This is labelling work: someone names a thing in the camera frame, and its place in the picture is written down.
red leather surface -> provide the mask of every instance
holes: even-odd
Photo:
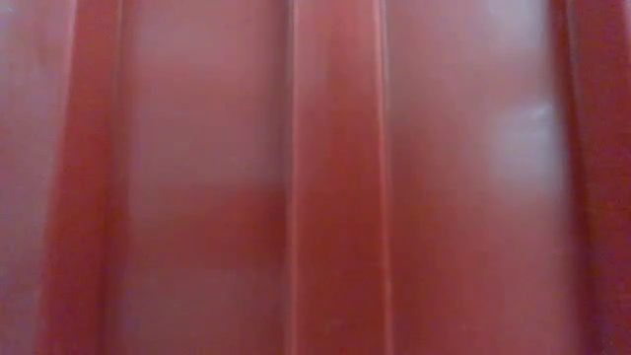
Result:
[[[624,354],[603,3],[0,1],[0,353]]]

red panel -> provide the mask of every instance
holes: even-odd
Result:
[[[75,3],[0,2],[0,353],[35,352]]]
[[[388,1],[396,353],[583,353],[549,3]]]
[[[298,1],[289,353],[391,354],[379,1]]]
[[[282,352],[285,7],[125,1],[108,353]]]
[[[631,83],[628,1],[576,0],[574,58],[603,351],[631,353]]]

